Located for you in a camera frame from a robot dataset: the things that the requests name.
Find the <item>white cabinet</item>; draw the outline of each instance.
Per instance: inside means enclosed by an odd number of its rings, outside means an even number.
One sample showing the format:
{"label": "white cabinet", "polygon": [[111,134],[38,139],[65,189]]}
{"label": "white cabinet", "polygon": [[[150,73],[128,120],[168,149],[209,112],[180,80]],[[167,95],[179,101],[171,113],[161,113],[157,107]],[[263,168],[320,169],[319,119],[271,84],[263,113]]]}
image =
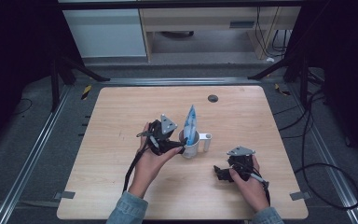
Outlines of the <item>white cabinet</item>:
{"label": "white cabinet", "polygon": [[[60,0],[61,3],[102,1]],[[63,14],[83,59],[146,57],[137,9],[65,10]]]}

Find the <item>black cable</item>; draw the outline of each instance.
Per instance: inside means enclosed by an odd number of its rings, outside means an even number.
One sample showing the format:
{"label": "black cable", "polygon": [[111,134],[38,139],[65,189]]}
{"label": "black cable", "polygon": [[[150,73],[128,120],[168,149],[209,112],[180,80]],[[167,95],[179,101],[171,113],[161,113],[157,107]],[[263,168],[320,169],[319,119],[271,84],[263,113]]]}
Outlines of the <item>black cable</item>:
{"label": "black cable", "polygon": [[[263,176],[261,176],[261,174],[258,172],[258,170],[254,168],[254,166],[252,167],[252,169],[253,169],[253,174],[263,179]],[[264,192],[266,193],[267,202],[269,205],[271,205],[271,198],[269,197],[269,183],[264,181],[261,182],[261,184],[263,185]]]}
{"label": "black cable", "polygon": [[[305,132],[305,134],[307,134],[313,126],[313,117],[312,117],[312,124],[310,125],[310,127],[307,129],[307,131]],[[298,137],[302,137],[304,134],[301,135],[296,135],[296,136],[285,136],[285,137],[281,137],[281,139],[288,139],[288,138],[298,138]]]}
{"label": "black cable", "polygon": [[275,35],[274,37],[272,38],[272,48],[275,50],[275,51],[278,51],[278,52],[285,52],[287,47],[286,47],[286,32],[287,30],[284,31],[284,38],[283,38],[283,44],[281,47],[277,47],[275,46],[275,40],[277,39],[277,36],[278,36],[278,33],[279,33],[279,30],[275,31]]}
{"label": "black cable", "polygon": [[[263,50],[263,53],[266,54],[269,57],[272,57],[272,58],[281,56],[281,55],[275,55],[275,54],[269,53],[266,41],[265,41],[264,36],[263,36],[263,32],[261,31],[261,26],[260,26],[259,19],[260,19],[260,7],[257,7],[256,22],[255,22],[255,38],[256,38],[258,44],[260,45],[261,49]],[[258,27],[258,30],[260,32],[260,35],[261,35],[261,38],[262,38],[263,42],[260,42],[260,39],[257,36],[257,27]]]}
{"label": "black cable", "polygon": [[321,163],[321,162],[316,162],[316,163],[312,163],[312,164],[309,164],[309,165],[305,165],[305,133],[306,133],[306,130],[307,130],[307,126],[308,126],[308,123],[310,122],[310,116],[311,116],[311,105],[312,105],[312,99],[315,95],[321,93],[322,91],[319,90],[319,91],[316,91],[314,94],[312,94],[312,96],[310,97],[308,103],[307,103],[307,108],[309,109],[309,114],[308,114],[308,117],[307,117],[307,121],[306,121],[306,125],[304,127],[304,130],[303,130],[303,136],[302,136],[302,144],[301,144],[301,168],[296,170],[295,173],[299,172],[299,171],[302,171],[302,174],[304,176],[304,179],[307,183],[307,186],[310,188],[310,190],[318,197],[320,198],[322,201],[324,201],[325,203],[337,208],[337,209],[341,209],[341,210],[349,210],[349,209],[353,209],[355,207],[358,206],[358,199],[357,199],[357,203],[354,204],[354,205],[351,205],[351,206],[341,206],[341,205],[337,205],[337,204],[334,204],[328,200],[326,200],[324,197],[322,197],[311,185],[310,185],[310,182],[308,180],[308,177],[307,177],[307,174],[306,174],[306,169],[307,168],[310,168],[310,167],[313,167],[313,166],[328,166],[330,168],[333,168],[333,169],[336,169],[338,171],[340,171],[342,174],[345,175],[345,177],[347,177],[347,179],[349,179],[352,183],[352,185],[355,187],[356,191],[357,191],[357,194],[358,194],[358,187],[355,183],[355,181],[350,177],[350,175],[348,175],[346,172],[344,172],[342,169],[334,166],[334,165],[331,165],[331,164],[328,164],[328,163]]}
{"label": "black cable", "polygon": [[[315,102],[315,101],[320,100],[320,99],[323,99],[323,98],[324,98],[324,96],[323,96],[323,97],[320,97],[320,98],[317,98],[317,99],[315,99],[315,100],[312,99],[312,102]],[[274,115],[280,114],[280,113],[282,113],[282,112],[285,112],[285,111],[287,111],[287,110],[290,110],[290,109],[293,109],[293,108],[296,108],[296,107],[298,107],[298,105],[293,106],[293,107],[290,107],[290,108],[288,108],[288,109],[284,109],[283,111],[277,112],[277,113],[275,113]],[[280,128],[279,131],[283,131],[283,130],[285,130],[285,129],[288,129],[288,128],[291,128],[291,127],[295,126],[297,123],[299,123],[299,122],[301,121],[302,118],[304,118],[304,116],[307,114],[308,111],[309,111],[309,110],[306,108],[300,118],[298,118],[295,122],[293,122],[293,123],[291,123],[291,124],[289,124],[289,125],[287,125],[287,126],[285,126],[285,127],[283,127],[283,128]]]}
{"label": "black cable", "polygon": [[28,101],[28,102],[30,102],[30,104],[28,105],[28,107],[27,107],[26,109],[24,109],[24,110],[22,110],[22,111],[20,111],[20,112],[15,112],[15,113],[13,113],[12,115],[22,114],[22,113],[24,113],[25,111],[29,110],[29,109],[31,108],[31,106],[33,105],[32,100],[30,100],[30,99],[28,99],[28,98],[22,98],[21,100],[22,100],[22,101]]}

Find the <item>wrist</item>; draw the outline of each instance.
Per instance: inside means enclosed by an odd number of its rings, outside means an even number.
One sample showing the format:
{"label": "wrist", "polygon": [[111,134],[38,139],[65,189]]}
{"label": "wrist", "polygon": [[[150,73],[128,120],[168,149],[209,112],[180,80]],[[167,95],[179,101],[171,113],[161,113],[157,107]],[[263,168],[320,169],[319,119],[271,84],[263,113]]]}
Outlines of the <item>wrist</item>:
{"label": "wrist", "polygon": [[256,213],[260,212],[260,211],[263,211],[264,209],[268,208],[269,207],[269,204],[268,203],[261,203],[261,204],[258,204],[254,210]]}
{"label": "wrist", "polygon": [[148,187],[149,187],[148,184],[132,182],[132,184],[129,187],[128,192],[138,198],[143,199]]}

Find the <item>black tripod leg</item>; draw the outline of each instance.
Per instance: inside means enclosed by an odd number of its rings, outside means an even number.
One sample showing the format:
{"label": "black tripod leg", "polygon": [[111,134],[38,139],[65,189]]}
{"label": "black tripod leg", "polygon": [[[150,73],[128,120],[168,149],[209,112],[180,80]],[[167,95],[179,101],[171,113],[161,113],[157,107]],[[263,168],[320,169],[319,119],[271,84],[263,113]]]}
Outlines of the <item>black tripod leg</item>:
{"label": "black tripod leg", "polygon": [[59,80],[58,80],[58,73],[56,69],[56,62],[52,60],[50,65],[50,73],[51,73],[51,93],[53,97],[51,112],[53,112],[56,108],[58,103],[60,102],[60,90],[59,90]]}
{"label": "black tripod leg", "polygon": [[67,65],[60,63],[58,67],[58,73],[60,74],[60,77],[62,78],[62,81],[65,85],[75,84],[75,75]]}
{"label": "black tripod leg", "polygon": [[97,81],[110,81],[110,78],[107,77],[101,77],[95,73],[93,73],[92,71],[90,71],[89,69],[85,68],[84,66],[81,66],[77,63],[75,63],[74,61],[70,60],[69,58],[66,57],[61,57],[62,62],[66,63],[72,67],[74,67],[75,69],[79,70],[80,72],[86,74],[89,77],[94,78]]}
{"label": "black tripod leg", "polygon": [[304,56],[302,69],[301,69],[301,82],[300,82],[300,102],[303,106],[307,106],[307,93],[308,93],[308,58]]}

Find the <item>left hand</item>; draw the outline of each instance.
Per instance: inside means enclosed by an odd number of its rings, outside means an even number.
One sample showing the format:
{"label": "left hand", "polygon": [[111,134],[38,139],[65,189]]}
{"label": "left hand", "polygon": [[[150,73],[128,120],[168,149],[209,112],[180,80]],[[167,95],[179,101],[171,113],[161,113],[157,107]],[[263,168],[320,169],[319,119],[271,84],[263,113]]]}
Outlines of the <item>left hand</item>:
{"label": "left hand", "polygon": [[[143,132],[147,131],[148,128],[149,123],[146,123]],[[146,136],[141,136],[141,145],[140,148],[138,148],[137,152],[142,149],[145,144],[145,141]],[[156,178],[161,167],[165,164],[165,162],[167,162],[174,155],[176,155],[181,149],[181,147],[176,147],[160,156],[154,154],[150,149],[146,150],[142,155],[141,159],[135,165],[135,174],[129,188],[129,193],[139,198],[143,198],[145,196],[147,188]]]}
{"label": "left hand", "polygon": [[[252,156],[252,160],[255,169],[260,172],[260,165],[258,164],[256,157]],[[234,169],[229,169],[229,173],[240,190],[243,199],[251,205],[256,213],[269,207],[266,192],[263,189],[263,185],[258,180],[249,177],[248,181],[244,181]]]}

